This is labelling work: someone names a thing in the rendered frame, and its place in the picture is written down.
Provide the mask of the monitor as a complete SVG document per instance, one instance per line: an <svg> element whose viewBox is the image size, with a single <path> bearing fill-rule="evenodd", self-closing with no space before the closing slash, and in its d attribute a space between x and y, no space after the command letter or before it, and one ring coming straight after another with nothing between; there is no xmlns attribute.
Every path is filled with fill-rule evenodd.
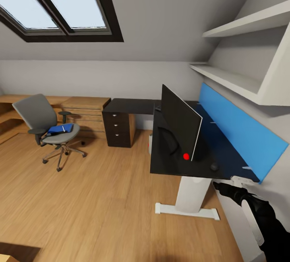
<svg viewBox="0 0 290 262"><path fill-rule="evenodd" d="M162 127L157 128L171 133L176 139L177 146L179 143L182 148L184 159L192 161L203 119L202 116L165 84L162 84L161 113L172 132ZM177 146L169 156L176 151Z"/></svg>

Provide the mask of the folder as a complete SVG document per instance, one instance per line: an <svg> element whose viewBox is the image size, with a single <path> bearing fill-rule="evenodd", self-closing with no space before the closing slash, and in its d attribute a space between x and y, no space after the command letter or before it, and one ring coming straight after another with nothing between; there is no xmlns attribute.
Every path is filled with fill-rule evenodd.
<svg viewBox="0 0 290 262"><path fill-rule="evenodd" d="M55 134L63 134L71 131L73 124L57 125L50 128L47 132L47 136Z"/></svg>

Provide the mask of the mouse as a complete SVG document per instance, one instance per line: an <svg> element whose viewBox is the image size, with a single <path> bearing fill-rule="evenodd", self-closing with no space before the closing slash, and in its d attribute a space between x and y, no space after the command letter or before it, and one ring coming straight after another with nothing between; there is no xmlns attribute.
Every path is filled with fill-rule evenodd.
<svg viewBox="0 0 290 262"><path fill-rule="evenodd" d="M219 170L219 165L218 165L217 163L213 162L213 163L210 165L210 168L211 168L211 170L213 170L213 171L217 171L217 170Z"/></svg>

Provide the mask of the swivel chair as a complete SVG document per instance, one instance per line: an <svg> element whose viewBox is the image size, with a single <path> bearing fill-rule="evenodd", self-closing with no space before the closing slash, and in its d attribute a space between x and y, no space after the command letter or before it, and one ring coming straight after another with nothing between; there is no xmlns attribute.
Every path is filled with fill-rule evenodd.
<svg viewBox="0 0 290 262"><path fill-rule="evenodd" d="M47 162L47 160L45 160L46 157L60 150L62 151L56 169L57 171L61 170L59 165L63 152L65 153L65 155L68 155L67 149L82 153L83 157L86 156L83 152L69 148L69 146L78 142L81 142L81 144L84 145L85 142L82 142L82 140L67 144L80 131L80 126L78 124L72 123L73 126L70 132L47 136L47 132L50 130L50 128L53 126L57 126L57 114L54 112L54 109L43 94L40 93L19 100L12 103L12 106L22 117L25 123L27 123L27 125L29 126L30 130L28 131L28 133L35 134L35 140L39 147L43 147L47 144L57 146L55 148L55 151L42 158L44 164ZM71 115L71 112L62 111L58 114L63 116L63 125L66 125L66 115Z"/></svg>

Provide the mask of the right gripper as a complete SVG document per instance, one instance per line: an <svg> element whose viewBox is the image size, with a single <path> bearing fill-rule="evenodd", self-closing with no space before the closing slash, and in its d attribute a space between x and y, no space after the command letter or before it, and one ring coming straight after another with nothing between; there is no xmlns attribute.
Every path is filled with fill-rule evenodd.
<svg viewBox="0 0 290 262"><path fill-rule="evenodd" d="M213 185L214 185L214 188L219 191L220 195L223 195L225 197L229 197L234 201L235 201L235 199L234 199L235 195L238 191L241 190L241 191L248 192L248 190L243 188L243 187L240 188L240 187L232 186L231 184L230 185L226 184L226 183L219 183L218 184L218 183L214 182Z"/></svg>

